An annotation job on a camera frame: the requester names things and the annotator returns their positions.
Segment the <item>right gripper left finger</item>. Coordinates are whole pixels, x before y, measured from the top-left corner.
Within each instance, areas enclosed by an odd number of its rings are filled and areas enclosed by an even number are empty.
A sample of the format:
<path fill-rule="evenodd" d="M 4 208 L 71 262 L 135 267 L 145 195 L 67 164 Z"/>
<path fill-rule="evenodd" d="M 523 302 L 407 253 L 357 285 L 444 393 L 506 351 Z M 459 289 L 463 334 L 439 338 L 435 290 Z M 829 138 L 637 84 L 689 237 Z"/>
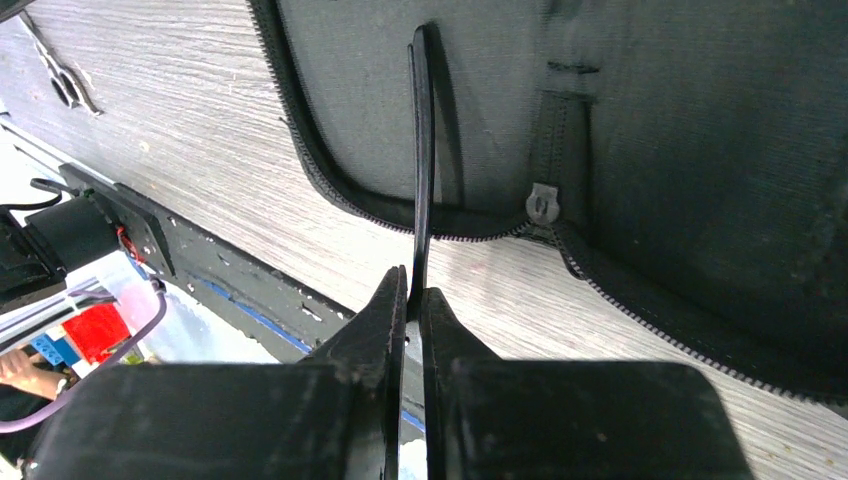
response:
<path fill-rule="evenodd" d="M 407 274 L 304 359 L 115 366 L 42 431 L 35 479 L 394 479 Z"/>

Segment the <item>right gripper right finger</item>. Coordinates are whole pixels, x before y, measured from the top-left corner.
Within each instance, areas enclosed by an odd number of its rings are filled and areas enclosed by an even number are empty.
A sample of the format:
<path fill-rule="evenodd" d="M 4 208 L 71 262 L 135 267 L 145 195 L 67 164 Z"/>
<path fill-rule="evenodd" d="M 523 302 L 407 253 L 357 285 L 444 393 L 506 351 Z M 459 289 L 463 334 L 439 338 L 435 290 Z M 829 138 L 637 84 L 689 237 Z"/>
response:
<path fill-rule="evenodd" d="M 505 360 L 423 293 L 433 479 L 748 479 L 722 401 L 668 361 Z"/>

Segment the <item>black zipper tool case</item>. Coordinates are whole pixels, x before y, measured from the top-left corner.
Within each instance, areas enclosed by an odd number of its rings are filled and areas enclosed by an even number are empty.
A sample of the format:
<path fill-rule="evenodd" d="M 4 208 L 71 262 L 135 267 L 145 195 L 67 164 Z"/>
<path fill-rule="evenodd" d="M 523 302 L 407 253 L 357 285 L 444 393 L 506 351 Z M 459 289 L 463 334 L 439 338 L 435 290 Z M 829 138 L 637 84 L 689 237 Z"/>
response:
<path fill-rule="evenodd" d="M 528 236 L 679 349 L 847 401 L 843 1 L 252 1 L 331 204 Z"/>

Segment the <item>black hair clip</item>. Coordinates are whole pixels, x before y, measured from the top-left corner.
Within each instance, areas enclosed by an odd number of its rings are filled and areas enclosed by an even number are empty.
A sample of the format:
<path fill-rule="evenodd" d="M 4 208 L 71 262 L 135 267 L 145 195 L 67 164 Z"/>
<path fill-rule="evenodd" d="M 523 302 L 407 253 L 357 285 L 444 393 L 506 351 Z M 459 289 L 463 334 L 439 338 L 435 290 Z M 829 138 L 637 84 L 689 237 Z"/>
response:
<path fill-rule="evenodd" d="M 410 86 L 414 115 L 416 188 L 414 197 L 414 255 L 408 299 L 411 321 L 422 309 L 427 282 L 429 246 L 432 235 L 431 210 L 435 185 L 434 91 L 430 70 L 427 26 L 418 26 L 408 46 Z"/>

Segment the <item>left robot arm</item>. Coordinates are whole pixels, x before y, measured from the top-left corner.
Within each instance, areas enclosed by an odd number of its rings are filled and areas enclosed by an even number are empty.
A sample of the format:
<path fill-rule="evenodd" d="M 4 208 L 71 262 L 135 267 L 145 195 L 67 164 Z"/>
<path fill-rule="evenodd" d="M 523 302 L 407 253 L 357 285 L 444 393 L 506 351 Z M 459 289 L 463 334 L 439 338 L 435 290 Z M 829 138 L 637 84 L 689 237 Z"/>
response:
<path fill-rule="evenodd" d="M 121 223 L 102 195 L 49 179 L 30 186 L 54 197 L 1 206 L 3 314 L 58 293 L 69 272 L 119 248 Z"/>

